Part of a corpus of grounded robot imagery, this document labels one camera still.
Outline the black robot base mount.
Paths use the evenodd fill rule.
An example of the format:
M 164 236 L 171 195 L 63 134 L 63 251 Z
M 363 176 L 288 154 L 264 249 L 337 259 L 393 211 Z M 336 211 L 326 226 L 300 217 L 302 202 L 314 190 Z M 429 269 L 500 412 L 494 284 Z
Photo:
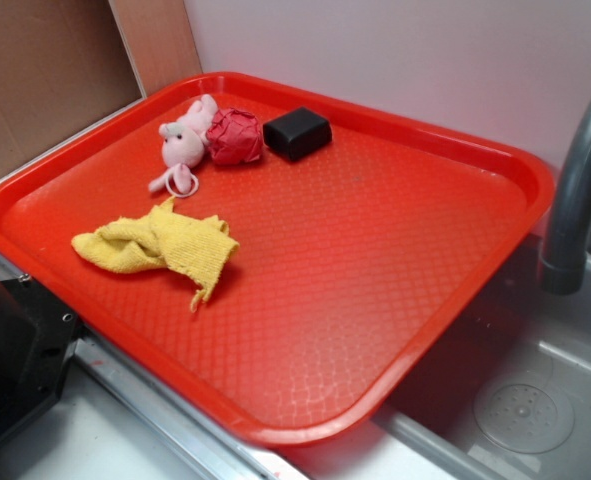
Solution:
M 77 313 L 36 280 L 0 280 L 0 446 L 61 398 Z

